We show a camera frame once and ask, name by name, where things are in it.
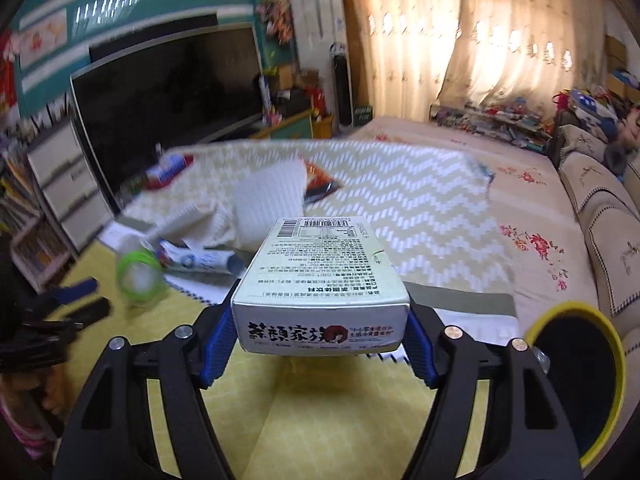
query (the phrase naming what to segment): metal screw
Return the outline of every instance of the metal screw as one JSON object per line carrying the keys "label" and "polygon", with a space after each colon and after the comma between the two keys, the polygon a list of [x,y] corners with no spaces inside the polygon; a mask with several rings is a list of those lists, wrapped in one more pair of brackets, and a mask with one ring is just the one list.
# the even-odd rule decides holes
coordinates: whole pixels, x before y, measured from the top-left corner
{"label": "metal screw", "polygon": [[123,337],[114,337],[111,341],[109,341],[109,348],[111,348],[111,350],[120,350],[123,346]]}
{"label": "metal screw", "polygon": [[513,346],[518,352],[524,352],[527,348],[529,348],[527,342],[524,341],[524,339],[520,338],[511,341],[511,346]]}
{"label": "metal screw", "polygon": [[178,339],[187,339],[191,334],[193,334],[193,328],[189,325],[180,325],[174,330],[174,335]]}
{"label": "metal screw", "polygon": [[444,329],[444,335],[449,339],[460,339],[462,337],[462,329],[455,325],[449,325]]}

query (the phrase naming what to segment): poster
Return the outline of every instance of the poster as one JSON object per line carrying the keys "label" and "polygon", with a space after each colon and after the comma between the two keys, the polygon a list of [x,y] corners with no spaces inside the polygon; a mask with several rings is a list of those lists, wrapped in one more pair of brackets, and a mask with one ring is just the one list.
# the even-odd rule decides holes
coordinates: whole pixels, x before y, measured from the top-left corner
{"label": "poster", "polygon": [[4,56],[11,43],[9,29],[0,34],[0,130],[17,123],[20,118],[18,99],[15,94],[14,64]]}
{"label": "poster", "polygon": [[20,33],[20,69],[24,70],[65,43],[66,9],[60,9]]}

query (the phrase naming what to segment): snack bag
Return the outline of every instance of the snack bag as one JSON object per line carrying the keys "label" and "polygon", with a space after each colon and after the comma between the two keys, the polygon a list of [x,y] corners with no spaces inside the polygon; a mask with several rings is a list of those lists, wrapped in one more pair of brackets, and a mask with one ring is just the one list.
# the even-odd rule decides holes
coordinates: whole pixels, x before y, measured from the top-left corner
{"label": "snack bag", "polygon": [[313,204],[342,187],[340,181],[335,180],[325,170],[303,158],[306,165],[306,193],[305,205]]}

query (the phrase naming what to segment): toothpaste tube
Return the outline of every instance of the toothpaste tube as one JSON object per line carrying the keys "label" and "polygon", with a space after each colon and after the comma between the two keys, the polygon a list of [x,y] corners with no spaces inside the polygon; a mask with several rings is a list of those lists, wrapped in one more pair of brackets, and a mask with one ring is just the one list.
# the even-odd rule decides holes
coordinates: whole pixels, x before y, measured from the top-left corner
{"label": "toothpaste tube", "polygon": [[238,276],[245,270],[244,262],[233,251],[192,251],[176,247],[166,240],[160,241],[156,257],[164,268],[179,272],[216,272]]}

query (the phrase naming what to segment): wall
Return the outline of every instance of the wall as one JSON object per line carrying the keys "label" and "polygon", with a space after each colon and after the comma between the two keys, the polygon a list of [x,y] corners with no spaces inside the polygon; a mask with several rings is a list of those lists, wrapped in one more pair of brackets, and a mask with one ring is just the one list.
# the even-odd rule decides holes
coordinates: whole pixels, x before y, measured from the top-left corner
{"label": "wall", "polygon": [[605,6],[605,31],[626,45],[626,69],[640,77],[640,46],[616,6],[609,0]]}
{"label": "wall", "polygon": [[[112,2],[118,12],[108,14]],[[54,12],[66,9],[67,42],[26,68],[15,63],[15,87],[22,117],[40,110],[64,93],[69,76],[89,63],[88,47],[152,23],[218,14],[220,23],[255,23],[264,66],[290,60],[290,50],[268,40],[255,14],[261,0],[25,0],[12,22],[13,30],[25,31]],[[102,12],[103,19],[96,22]]]}

